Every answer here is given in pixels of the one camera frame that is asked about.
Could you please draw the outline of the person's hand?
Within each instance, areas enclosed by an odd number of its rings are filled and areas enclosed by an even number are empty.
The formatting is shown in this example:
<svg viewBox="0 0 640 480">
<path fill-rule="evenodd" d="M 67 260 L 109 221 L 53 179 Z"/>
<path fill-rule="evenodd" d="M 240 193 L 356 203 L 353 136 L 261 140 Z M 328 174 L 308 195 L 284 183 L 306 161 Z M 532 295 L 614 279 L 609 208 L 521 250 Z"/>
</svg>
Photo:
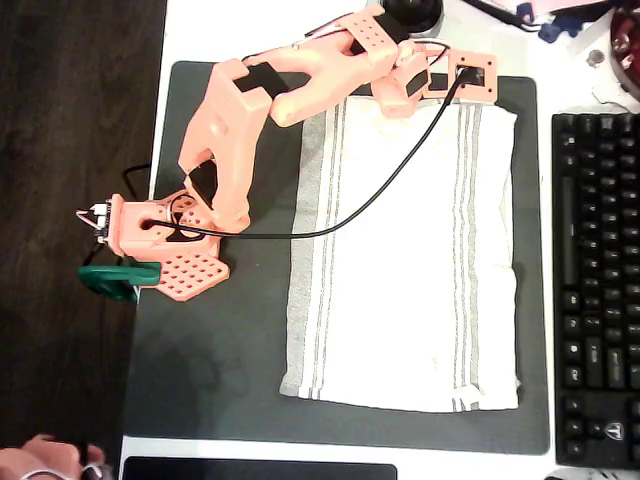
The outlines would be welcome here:
<svg viewBox="0 0 640 480">
<path fill-rule="evenodd" d="M 115 476 L 101 448 L 85 441 L 39 434 L 19 448 L 1 450 L 1 478 L 107 480 Z"/>
</svg>

